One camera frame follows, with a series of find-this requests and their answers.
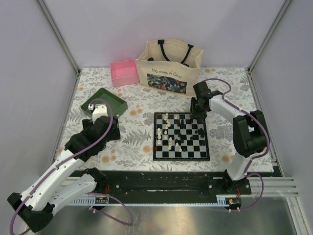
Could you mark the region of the black white chess board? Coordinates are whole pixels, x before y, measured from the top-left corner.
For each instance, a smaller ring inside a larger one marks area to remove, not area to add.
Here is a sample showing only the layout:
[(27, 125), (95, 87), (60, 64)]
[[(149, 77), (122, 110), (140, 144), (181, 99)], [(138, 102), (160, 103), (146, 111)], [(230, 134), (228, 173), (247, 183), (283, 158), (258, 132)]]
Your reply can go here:
[[(154, 113), (154, 161), (210, 161), (208, 137), (204, 119), (191, 119), (189, 113), (176, 112)], [(158, 144), (157, 129), (161, 129), (161, 144)], [(204, 129), (204, 138), (198, 135), (198, 130)]]

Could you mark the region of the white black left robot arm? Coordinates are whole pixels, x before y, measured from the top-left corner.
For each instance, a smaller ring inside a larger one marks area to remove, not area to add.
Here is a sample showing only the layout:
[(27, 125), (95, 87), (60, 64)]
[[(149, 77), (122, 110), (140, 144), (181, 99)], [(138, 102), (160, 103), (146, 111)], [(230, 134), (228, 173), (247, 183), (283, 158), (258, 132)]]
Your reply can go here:
[(86, 169), (74, 183), (63, 189), (59, 186), (91, 157), (98, 155), (110, 141), (120, 139), (118, 118), (111, 106), (102, 99), (88, 105), (91, 119), (84, 119), (83, 130), (73, 135), (64, 150), (46, 172), (22, 193), (12, 193), (8, 203), (15, 210), (10, 223), (10, 234), (19, 217), (34, 233), (45, 228), (54, 215), (76, 198), (88, 193), (104, 193), (107, 177), (97, 168)]

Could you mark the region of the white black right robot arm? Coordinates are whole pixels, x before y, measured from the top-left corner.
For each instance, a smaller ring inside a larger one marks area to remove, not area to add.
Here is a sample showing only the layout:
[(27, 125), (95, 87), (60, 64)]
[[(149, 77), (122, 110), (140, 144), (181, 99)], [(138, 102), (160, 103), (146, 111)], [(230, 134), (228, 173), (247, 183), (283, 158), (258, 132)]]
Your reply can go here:
[(260, 110), (248, 112), (237, 107), (224, 99), (223, 95), (191, 98), (191, 118), (205, 119), (209, 111), (220, 114), (233, 126), (235, 157), (217, 182), (218, 190), (233, 194), (246, 185), (246, 173), (252, 161), (266, 155), (269, 150), (265, 117)]

